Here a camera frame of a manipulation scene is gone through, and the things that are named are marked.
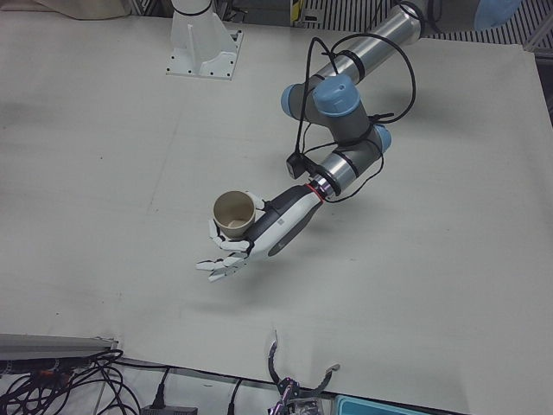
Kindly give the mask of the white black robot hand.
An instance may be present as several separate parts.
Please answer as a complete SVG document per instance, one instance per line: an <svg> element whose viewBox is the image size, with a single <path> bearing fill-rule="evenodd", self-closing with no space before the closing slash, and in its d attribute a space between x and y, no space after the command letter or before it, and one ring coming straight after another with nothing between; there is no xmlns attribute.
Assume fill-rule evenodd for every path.
<svg viewBox="0 0 553 415"><path fill-rule="evenodd" d="M209 237L228 256L196 264L213 282L252 260L279 253L310 221L323 200L310 184L295 185L266 201L251 192L230 191L213 205Z"/></svg>

